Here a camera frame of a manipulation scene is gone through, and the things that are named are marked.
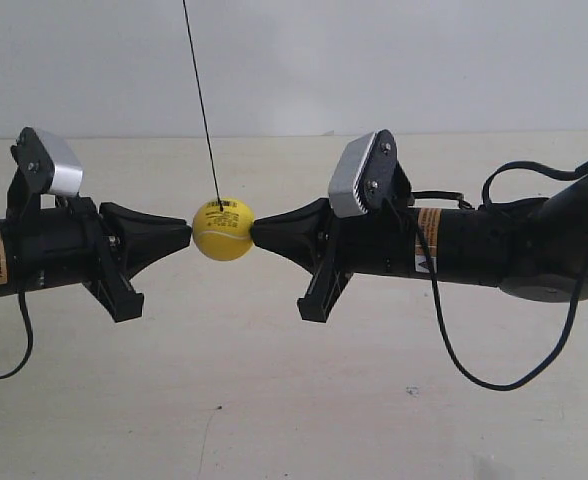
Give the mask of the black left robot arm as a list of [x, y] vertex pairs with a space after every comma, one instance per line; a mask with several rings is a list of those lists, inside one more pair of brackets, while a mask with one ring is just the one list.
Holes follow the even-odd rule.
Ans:
[[20, 176], [8, 188], [0, 227], [0, 297], [81, 284], [116, 322], [142, 315], [144, 296], [132, 278], [187, 248], [192, 235], [184, 219], [89, 197], [58, 196], [44, 208]]

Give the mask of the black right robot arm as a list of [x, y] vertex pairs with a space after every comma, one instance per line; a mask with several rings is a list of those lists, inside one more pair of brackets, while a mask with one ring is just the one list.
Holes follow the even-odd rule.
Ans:
[[339, 217], [326, 198], [259, 219], [254, 244], [310, 273], [301, 316], [325, 322], [356, 274], [496, 288], [522, 299], [588, 299], [588, 162], [540, 166], [567, 182], [550, 197], [474, 208], [415, 207], [405, 199]]

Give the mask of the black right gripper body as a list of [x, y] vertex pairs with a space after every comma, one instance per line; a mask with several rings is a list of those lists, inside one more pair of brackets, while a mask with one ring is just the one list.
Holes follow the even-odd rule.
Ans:
[[330, 313], [351, 280], [339, 255], [341, 220], [329, 215], [325, 228], [319, 234], [320, 251], [314, 266], [312, 279], [305, 294], [297, 300], [297, 307], [304, 321], [326, 323]]

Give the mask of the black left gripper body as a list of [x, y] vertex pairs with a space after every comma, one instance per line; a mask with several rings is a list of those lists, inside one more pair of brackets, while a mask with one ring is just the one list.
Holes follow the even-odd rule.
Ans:
[[116, 323], [142, 315], [144, 295], [137, 293], [113, 257], [109, 235], [93, 200], [70, 199], [70, 212], [80, 221], [91, 250], [93, 273], [84, 282], [86, 289], [107, 310]]

